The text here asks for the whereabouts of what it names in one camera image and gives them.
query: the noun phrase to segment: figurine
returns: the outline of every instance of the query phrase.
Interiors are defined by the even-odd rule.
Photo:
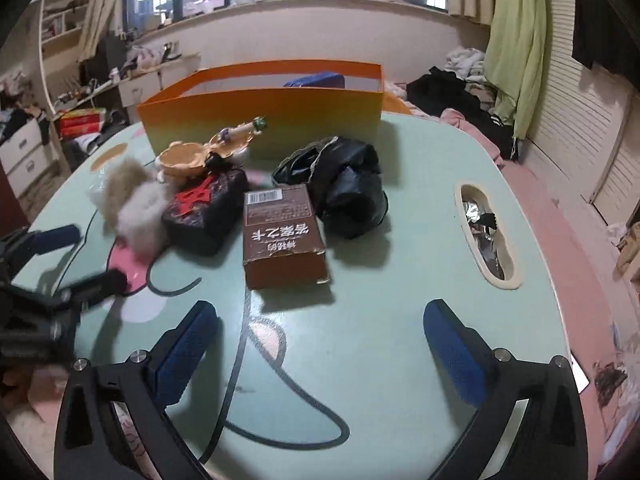
[[[235,128],[224,128],[209,142],[172,142],[164,152],[156,158],[159,170],[158,180],[165,182],[166,177],[193,178],[206,170],[205,161],[210,153],[217,153],[222,158],[229,158],[241,164],[246,156],[249,142],[267,128],[264,117],[256,117],[250,123],[240,124]]]

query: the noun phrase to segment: barcode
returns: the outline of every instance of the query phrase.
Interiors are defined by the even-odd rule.
[[[268,191],[254,191],[246,194],[247,205],[261,204],[262,202],[273,202],[274,200],[282,200],[281,189],[270,189]]]

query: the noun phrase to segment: metal screw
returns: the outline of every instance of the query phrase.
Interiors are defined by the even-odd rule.
[[[496,348],[494,350],[494,357],[498,359],[498,361],[506,363],[507,361],[511,361],[511,358],[513,356],[511,355],[511,352],[509,352],[506,348]]]
[[[51,340],[52,341],[57,341],[58,339],[60,339],[60,335],[62,335],[62,327],[60,326],[60,323],[52,323],[51,324]]]
[[[146,359],[146,350],[135,350],[129,356],[129,361],[133,363],[141,363]]]
[[[569,361],[566,357],[562,356],[562,355],[557,355],[555,356],[552,361],[554,362],[554,364],[556,366],[559,366],[560,368],[568,368],[569,367]]]
[[[82,370],[84,370],[87,367],[88,364],[89,364],[88,360],[86,360],[84,358],[83,359],[78,359],[78,361],[76,361],[74,363],[74,370],[76,372],[81,372]]]

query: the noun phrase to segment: blue gripper pad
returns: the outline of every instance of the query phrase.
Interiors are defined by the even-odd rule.
[[[429,346],[449,373],[458,395],[467,404],[479,408],[486,397],[486,377],[464,341],[464,331],[469,329],[444,300],[427,304],[422,323]]]
[[[285,83],[286,87],[314,87],[314,88],[344,88],[344,76],[335,72],[320,72],[318,74],[299,77]]]
[[[56,249],[76,245],[82,239],[76,225],[65,225],[49,231],[34,233],[31,249],[35,254],[46,254]]]
[[[165,408],[180,401],[217,331],[216,309],[198,301],[180,325],[158,340],[151,351],[147,381],[159,405]]]

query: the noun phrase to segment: green towel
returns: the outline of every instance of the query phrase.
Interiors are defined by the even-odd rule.
[[[546,37],[546,0],[495,0],[484,58],[487,80],[498,89],[495,113],[524,139],[540,94]]]

